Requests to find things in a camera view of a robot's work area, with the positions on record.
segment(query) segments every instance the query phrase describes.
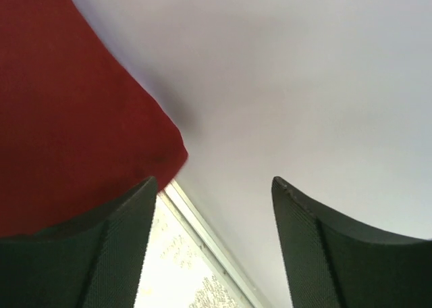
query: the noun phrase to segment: speckled floor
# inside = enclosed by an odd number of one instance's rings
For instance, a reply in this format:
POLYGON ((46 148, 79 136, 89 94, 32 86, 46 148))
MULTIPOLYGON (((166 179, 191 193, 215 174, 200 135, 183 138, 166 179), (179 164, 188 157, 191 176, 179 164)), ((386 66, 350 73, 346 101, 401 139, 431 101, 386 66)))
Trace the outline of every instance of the speckled floor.
POLYGON ((158 199, 135 308, 238 308, 158 199))

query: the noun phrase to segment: dark red fabric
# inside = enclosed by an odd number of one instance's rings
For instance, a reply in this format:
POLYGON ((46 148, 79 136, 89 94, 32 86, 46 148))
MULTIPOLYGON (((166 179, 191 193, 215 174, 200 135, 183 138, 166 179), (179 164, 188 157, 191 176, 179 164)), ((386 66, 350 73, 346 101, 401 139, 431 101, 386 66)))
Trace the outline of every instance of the dark red fabric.
POLYGON ((0 236, 31 234, 187 158, 71 0, 0 0, 0 236))

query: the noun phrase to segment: white trim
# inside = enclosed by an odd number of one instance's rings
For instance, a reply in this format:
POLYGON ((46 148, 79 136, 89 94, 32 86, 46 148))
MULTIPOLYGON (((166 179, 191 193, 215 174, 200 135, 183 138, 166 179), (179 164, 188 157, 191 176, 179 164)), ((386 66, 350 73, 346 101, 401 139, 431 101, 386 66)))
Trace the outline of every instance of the white trim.
POLYGON ((201 214, 196 210, 176 181, 163 192, 179 222, 185 227, 200 250, 220 274, 222 280, 234 292, 235 297, 245 307, 271 308, 270 302, 242 271, 234 257, 218 239, 201 214))

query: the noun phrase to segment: wall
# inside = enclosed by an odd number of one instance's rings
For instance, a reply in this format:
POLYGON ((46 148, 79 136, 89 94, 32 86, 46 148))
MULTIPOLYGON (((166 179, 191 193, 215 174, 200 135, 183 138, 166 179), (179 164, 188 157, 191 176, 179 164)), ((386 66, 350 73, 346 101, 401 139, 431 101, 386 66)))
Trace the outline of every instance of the wall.
POLYGON ((180 127, 180 185, 275 307, 274 175, 432 236, 429 0, 75 1, 180 127))

